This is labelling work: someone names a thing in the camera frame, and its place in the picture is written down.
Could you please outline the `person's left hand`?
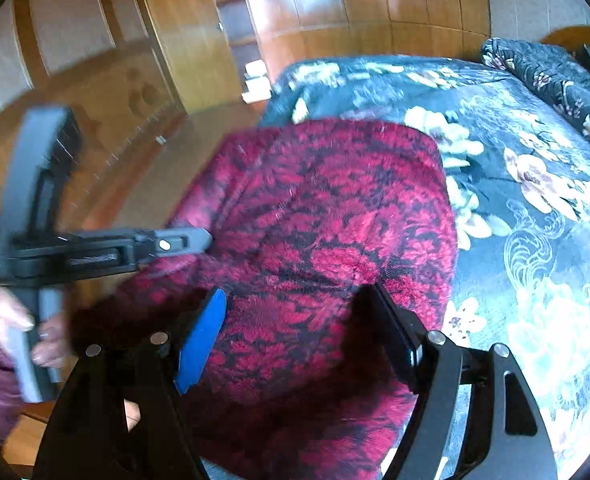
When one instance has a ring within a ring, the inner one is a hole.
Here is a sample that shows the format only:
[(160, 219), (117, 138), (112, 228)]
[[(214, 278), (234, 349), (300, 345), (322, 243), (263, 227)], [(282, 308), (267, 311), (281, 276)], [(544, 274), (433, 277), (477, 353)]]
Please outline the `person's left hand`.
[(10, 333), (38, 331), (38, 342), (32, 347), (31, 359), (34, 364), (62, 368), (69, 356), (68, 321), (66, 314), (54, 314), (36, 324), (27, 308), (10, 292), (0, 288), (0, 349), (10, 354)]

